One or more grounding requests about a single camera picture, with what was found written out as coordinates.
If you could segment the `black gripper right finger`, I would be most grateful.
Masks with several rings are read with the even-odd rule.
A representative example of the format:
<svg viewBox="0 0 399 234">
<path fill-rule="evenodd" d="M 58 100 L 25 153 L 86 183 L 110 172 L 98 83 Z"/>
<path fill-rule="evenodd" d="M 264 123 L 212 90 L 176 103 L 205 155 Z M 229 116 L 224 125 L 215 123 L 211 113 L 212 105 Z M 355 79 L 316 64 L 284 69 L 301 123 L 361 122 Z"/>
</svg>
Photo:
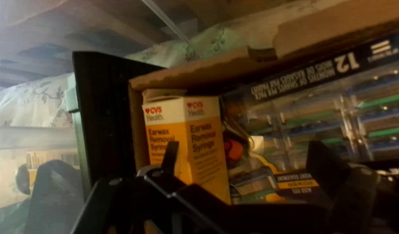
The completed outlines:
<svg viewBox="0 0 399 234">
<path fill-rule="evenodd" d="M 325 234 L 399 234 L 399 174 L 350 162 L 311 140 L 307 169 L 329 196 Z"/>
</svg>

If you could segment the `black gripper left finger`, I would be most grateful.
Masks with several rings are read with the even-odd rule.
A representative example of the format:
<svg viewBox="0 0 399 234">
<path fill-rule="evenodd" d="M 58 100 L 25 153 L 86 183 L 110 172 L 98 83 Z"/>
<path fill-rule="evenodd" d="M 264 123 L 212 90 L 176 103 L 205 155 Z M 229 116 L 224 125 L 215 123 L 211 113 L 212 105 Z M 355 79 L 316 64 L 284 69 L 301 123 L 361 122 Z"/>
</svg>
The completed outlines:
<svg viewBox="0 0 399 234">
<path fill-rule="evenodd" d="M 223 203 L 198 185 L 175 175 L 180 143 L 171 140 L 160 165 L 134 177 L 99 179 L 71 234 L 146 234 L 153 222 L 162 234 L 225 234 L 208 205 Z"/>
</svg>

